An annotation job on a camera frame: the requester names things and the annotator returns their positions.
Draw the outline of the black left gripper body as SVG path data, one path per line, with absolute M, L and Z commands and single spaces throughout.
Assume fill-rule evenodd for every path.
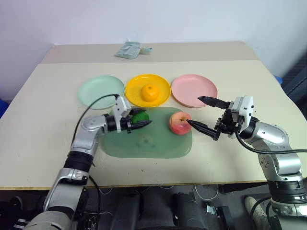
M 127 133 L 131 133 L 132 131 L 131 119 L 132 119 L 132 115 L 128 115 L 127 117 L 122 117 L 120 119 L 121 131 L 126 131 Z

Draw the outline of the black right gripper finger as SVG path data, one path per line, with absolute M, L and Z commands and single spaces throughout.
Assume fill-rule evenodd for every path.
M 219 100 L 214 97 L 209 96 L 199 96 L 197 97 L 200 101 L 202 101 L 204 104 L 211 106 L 211 107 L 218 107 L 218 108 L 226 108 L 227 102 Z
M 220 132 L 211 128 L 208 128 L 206 124 L 203 124 L 201 122 L 193 121 L 193 120 L 186 120 L 194 129 L 197 131 L 210 136 L 213 140 L 218 140 L 220 136 Z

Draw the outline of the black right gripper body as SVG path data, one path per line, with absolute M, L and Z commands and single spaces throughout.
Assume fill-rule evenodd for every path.
M 233 102 L 217 102 L 215 105 L 218 108 L 225 109 L 222 117 L 218 118 L 214 130 L 224 133 L 224 134 L 233 134 L 236 131 L 240 131 L 241 124 L 237 121 L 233 120 L 231 108 L 233 106 Z

